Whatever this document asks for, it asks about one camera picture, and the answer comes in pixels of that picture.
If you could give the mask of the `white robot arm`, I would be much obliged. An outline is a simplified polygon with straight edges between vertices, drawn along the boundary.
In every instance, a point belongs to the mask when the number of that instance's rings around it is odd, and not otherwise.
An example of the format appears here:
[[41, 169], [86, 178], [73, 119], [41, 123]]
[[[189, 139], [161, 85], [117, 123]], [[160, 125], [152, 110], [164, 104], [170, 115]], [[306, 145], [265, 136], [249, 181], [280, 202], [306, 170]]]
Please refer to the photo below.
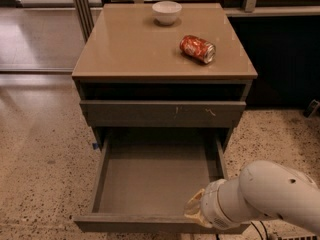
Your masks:
[[320, 235], [320, 189], [306, 174], [257, 160], [239, 176], [199, 190], [184, 216], [205, 228], [232, 229], [252, 220], [280, 219]]

